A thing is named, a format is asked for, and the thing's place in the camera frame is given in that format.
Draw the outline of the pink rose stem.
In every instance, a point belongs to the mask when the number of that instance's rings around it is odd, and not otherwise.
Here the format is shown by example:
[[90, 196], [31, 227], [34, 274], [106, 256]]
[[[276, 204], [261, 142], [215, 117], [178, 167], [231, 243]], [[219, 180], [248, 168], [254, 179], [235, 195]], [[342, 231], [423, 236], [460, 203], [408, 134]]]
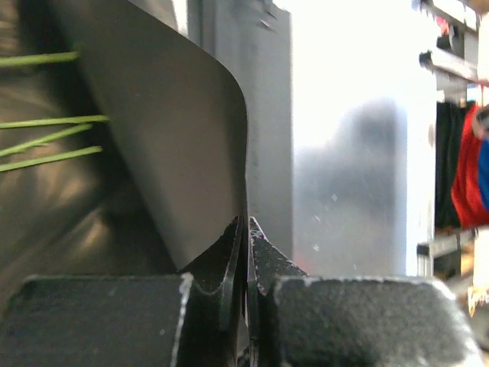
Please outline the pink rose stem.
[[26, 167], [32, 167], [40, 164], [47, 164], [56, 161], [64, 161], [72, 158], [78, 158], [90, 154], [96, 154], [102, 152], [102, 147], [92, 146], [75, 151], [68, 151], [60, 154], [53, 154], [50, 156], [45, 156], [41, 158], [28, 159], [24, 161], [18, 161], [14, 163], [2, 164], [0, 167], [1, 172], [14, 171], [17, 169], [22, 169]]
[[35, 54], [15, 57], [2, 57], [0, 67], [2, 69], [15, 67], [38, 66], [49, 63], [64, 63], [74, 61], [79, 54], [75, 51], [54, 53], [54, 54]]
[[26, 121], [17, 122], [1, 122], [1, 129], [10, 128], [31, 128], [40, 127], [48, 125], [78, 125], [92, 122], [107, 122], [110, 118], [105, 115], [83, 115], [83, 116], [73, 116], [73, 117], [62, 117], [53, 119], [34, 119]]
[[49, 135], [45, 135], [43, 137], [36, 138], [34, 140], [26, 141], [26, 142], [20, 143], [18, 145], [11, 146], [9, 148], [4, 148], [4, 149], [1, 149], [1, 151], [0, 151], [0, 157], [5, 157], [5, 156], [12, 155], [12, 154], [21, 153], [22, 151], [26, 151], [29, 148], [41, 146], [41, 145], [44, 145], [48, 142], [55, 141], [55, 140], [58, 140], [61, 138], [65, 138], [69, 135], [74, 135], [74, 134], [79, 133], [79, 132], [84, 132], [86, 130], [91, 129], [91, 127], [92, 127], [91, 124], [77, 125], [75, 127], [66, 128], [64, 130], [61, 130], [61, 131], [58, 131], [58, 132], [55, 132], [55, 133], [52, 133]]

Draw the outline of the black wrapping paper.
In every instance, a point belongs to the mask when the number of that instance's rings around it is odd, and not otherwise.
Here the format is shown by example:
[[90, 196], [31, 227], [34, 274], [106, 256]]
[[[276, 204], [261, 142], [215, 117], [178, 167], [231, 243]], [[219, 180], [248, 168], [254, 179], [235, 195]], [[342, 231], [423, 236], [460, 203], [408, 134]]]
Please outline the black wrapping paper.
[[237, 217], [293, 249], [290, 15], [270, 1], [3, 1], [1, 120], [89, 117], [3, 164], [1, 289], [184, 268]]

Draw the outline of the red cloth item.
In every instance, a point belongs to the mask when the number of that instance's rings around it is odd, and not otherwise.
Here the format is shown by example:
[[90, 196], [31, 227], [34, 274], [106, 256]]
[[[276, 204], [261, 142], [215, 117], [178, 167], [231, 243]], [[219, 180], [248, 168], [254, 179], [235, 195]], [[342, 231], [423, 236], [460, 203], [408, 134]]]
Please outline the red cloth item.
[[480, 110], [475, 104], [465, 116], [451, 189], [462, 228], [488, 224], [488, 140], [481, 140], [472, 131], [472, 120]]

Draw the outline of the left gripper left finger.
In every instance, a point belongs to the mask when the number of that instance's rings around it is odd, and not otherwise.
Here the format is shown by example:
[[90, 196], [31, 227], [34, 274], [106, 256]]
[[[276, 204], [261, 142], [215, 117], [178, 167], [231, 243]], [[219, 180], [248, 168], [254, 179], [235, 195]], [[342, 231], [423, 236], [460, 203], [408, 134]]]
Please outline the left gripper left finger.
[[29, 278], [1, 321], [1, 364], [235, 365], [243, 226], [175, 275]]

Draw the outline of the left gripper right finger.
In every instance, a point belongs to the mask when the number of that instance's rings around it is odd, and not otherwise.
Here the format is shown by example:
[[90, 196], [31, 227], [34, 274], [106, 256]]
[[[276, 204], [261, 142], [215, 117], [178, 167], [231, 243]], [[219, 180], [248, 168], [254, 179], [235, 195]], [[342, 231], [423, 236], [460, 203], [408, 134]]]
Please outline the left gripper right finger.
[[438, 280], [310, 276], [248, 220], [252, 366], [481, 366], [482, 353]]

